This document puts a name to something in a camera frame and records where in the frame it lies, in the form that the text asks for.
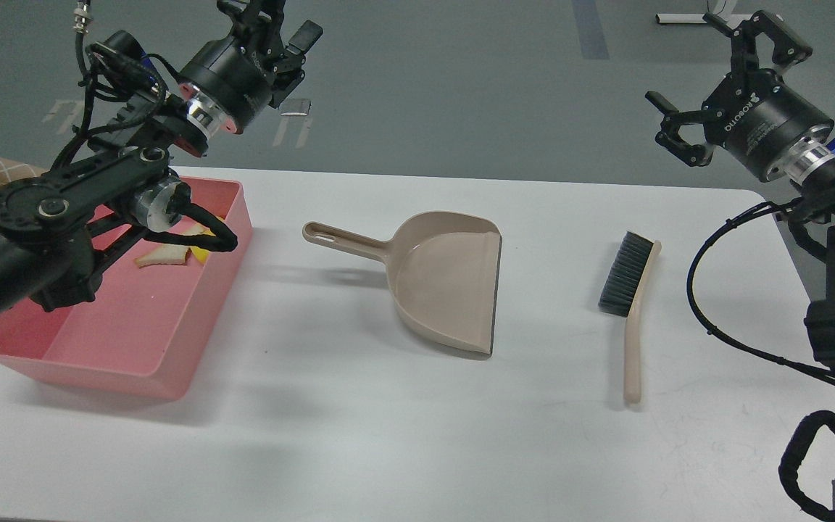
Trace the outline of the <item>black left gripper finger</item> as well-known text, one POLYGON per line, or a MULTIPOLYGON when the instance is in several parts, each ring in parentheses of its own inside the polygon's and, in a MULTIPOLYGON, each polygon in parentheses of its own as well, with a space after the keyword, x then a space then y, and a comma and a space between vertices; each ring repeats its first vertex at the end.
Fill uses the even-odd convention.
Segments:
POLYGON ((272 66, 273 79, 270 83, 269 106, 278 108, 304 80, 306 53, 323 35, 323 28, 311 20, 305 20, 272 66))
POLYGON ((285 1, 217 1, 216 7, 231 22, 223 39, 223 63, 245 59, 255 66, 274 66, 281 59, 285 1))

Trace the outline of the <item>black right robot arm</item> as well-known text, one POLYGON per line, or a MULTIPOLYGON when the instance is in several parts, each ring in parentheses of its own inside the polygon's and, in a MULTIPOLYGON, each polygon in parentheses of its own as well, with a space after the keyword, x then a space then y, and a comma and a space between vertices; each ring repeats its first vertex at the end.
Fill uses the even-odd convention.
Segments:
MULTIPOLYGON (((756 11, 736 23, 712 12, 700 19, 728 37, 729 72, 700 108, 689 112, 676 109, 658 92, 647 92, 647 100, 662 113, 656 142, 692 167, 709 165, 715 149, 722 148, 759 181, 788 178, 799 195, 786 204, 765 202, 749 208, 711 235, 687 274, 689 305, 708 333, 729 346, 835 387, 834 123, 787 86, 783 78, 786 70, 805 62, 813 49, 779 14, 769 11, 756 11), (803 321, 814 365, 782 359, 740 343, 713 325, 694 297, 694 276, 702 255, 729 231, 766 215, 784 221, 795 244, 821 261, 826 270, 825 295, 809 304, 803 321)), ((835 521, 835 477, 831 482, 831 506, 815 501, 799 483, 803 460, 822 428, 835 436, 835 413, 821 410, 802 419, 780 459, 778 477, 786 496, 803 513, 821 521, 835 521)))

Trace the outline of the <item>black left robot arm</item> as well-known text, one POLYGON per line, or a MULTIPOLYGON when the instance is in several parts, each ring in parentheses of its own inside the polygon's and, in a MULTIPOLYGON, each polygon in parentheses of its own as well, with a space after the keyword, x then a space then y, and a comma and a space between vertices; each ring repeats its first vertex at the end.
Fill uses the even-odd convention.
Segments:
POLYGON ((52 312, 95 300, 104 273, 140 241, 232 252, 238 235, 196 204, 170 165, 195 157, 221 128, 243 133, 304 80, 323 28, 306 20, 282 39, 282 1, 219 1, 227 36, 181 70, 163 62, 174 94, 129 33, 85 44, 91 4, 74 9, 83 119, 49 171, 0 188, 0 314, 30 299, 52 312))

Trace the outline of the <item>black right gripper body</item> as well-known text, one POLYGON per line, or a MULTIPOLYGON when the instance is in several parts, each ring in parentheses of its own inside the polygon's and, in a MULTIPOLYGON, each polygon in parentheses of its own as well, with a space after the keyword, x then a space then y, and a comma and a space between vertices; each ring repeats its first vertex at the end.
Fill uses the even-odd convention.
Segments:
POLYGON ((831 117, 773 69, 751 72, 745 87, 726 76, 705 99, 705 108, 717 118, 705 125, 708 143, 722 146, 763 183, 785 175, 780 158, 799 140, 824 142, 834 128, 831 117))

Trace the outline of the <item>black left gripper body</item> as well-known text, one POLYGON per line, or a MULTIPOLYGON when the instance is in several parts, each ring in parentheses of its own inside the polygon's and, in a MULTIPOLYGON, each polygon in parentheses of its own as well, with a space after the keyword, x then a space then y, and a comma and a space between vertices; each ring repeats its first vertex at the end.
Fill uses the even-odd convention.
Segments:
POLYGON ((223 111, 223 129, 243 133, 274 100, 274 87, 234 37, 211 40, 180 70, 183 96, 202 94, 223 111))

